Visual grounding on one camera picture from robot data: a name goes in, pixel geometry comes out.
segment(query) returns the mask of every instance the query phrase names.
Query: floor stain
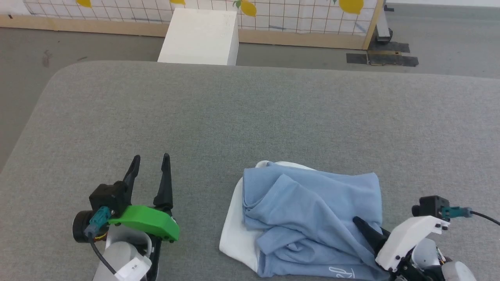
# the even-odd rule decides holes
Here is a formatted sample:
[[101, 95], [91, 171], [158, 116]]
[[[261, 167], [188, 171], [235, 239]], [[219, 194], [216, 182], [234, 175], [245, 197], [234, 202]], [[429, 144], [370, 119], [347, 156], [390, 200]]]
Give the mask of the floor stain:
[[45, 50], [43, 52], [43, 57], [41, 58], [41, 65], [45, 68], [48, 68], [51, 64], [52, 53], [49, 50]]

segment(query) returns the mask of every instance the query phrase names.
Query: gray table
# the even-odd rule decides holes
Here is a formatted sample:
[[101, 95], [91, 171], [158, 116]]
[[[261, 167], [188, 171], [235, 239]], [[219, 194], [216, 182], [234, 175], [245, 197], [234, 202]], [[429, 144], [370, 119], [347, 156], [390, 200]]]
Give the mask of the gray table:
[[[388, 229], [435, 194], [500, 218], [499, 122], [495, 79], [75, 64], [50, 80], [0, 175], [0, 280], [91, 280], [98, 259], [73, 241], [73, 218], [136, 154], [132, 201], [147, 205], [162, 155], [171, 155], [181, 237], [162, 249], [160, 281], [258, 279], [218, 245], [234, 186], [260, 160], [375, 172]], [[499, 238], [500, 227], [479, 217], [456, 219], [436, 237], [481, 281], [500, 276]]]

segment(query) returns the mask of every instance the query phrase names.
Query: grid patterned fabric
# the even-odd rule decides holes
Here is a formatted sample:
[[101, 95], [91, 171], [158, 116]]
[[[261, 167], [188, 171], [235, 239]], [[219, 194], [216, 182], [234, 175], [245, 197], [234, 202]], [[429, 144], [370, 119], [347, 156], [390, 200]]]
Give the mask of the grid patterned fabric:
[[34, 16], [167, 24], [176, 8], [238, 12], [240, 29], [292, 33], [346, 34], [366, 36], [378, 0], [364, 0], [361, 13], [342, 11], [339, 0], [249, 0], [255, 17], [242, 13], [232, 0], [185, 0], [185, 5], [169, 0], [91, 0], [92, 8], [76, 0], [24, 0]]

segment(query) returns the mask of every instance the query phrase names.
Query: clothing pile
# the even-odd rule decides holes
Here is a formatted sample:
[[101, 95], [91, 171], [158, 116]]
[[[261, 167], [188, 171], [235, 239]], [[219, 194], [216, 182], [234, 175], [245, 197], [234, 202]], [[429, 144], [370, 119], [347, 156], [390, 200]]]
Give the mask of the clothing pile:
[[244, 170], [234, 189], [219, 249], [260, 277], [386, 280], [355, 216], [381, 232], [374, 173], [343, 175], [261, 161]]

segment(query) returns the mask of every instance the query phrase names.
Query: blue cloth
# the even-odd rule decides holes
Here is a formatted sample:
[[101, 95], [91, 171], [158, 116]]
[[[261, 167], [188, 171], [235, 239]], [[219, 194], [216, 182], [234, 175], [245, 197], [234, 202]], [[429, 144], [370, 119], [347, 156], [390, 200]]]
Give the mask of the blue cloth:
[[270, 162], [243, 173], [243, 221], [264, 230], [260, 277], [309, 275], [386, 280], [353, 223], [359, 216], [381, 232], [382, 199], [374, 173], [343, 175]]

